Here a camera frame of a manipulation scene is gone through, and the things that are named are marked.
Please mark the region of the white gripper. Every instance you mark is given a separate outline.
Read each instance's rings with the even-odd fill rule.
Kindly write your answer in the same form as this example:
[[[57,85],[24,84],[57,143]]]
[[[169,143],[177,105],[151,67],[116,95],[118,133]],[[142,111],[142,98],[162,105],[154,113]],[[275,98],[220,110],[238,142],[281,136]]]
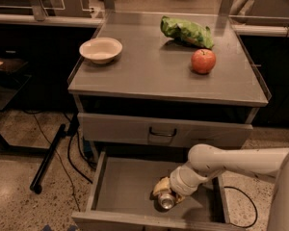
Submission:
[[[153,188],[152,194],[158,196],[160,193],[176,193],[175,203],[179,204],[185,200],[184,196],[190,196],[197,191],[198,186],[218,177],[224,173],[223,169],[213,169],[205,166],[197,168],[190,162],[177,167],[169,177],[161,178]]]

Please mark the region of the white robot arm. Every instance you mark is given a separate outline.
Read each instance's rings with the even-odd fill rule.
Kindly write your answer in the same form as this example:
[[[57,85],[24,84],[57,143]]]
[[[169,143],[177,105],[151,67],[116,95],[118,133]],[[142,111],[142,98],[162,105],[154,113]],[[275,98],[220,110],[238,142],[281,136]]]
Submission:
[[[198,186],[226,171],[273,182],[267,231],[289,231],[289,147],[225,150],[197,144],[187,162],[155,185],[153,195],[169,210],[197,191]]]

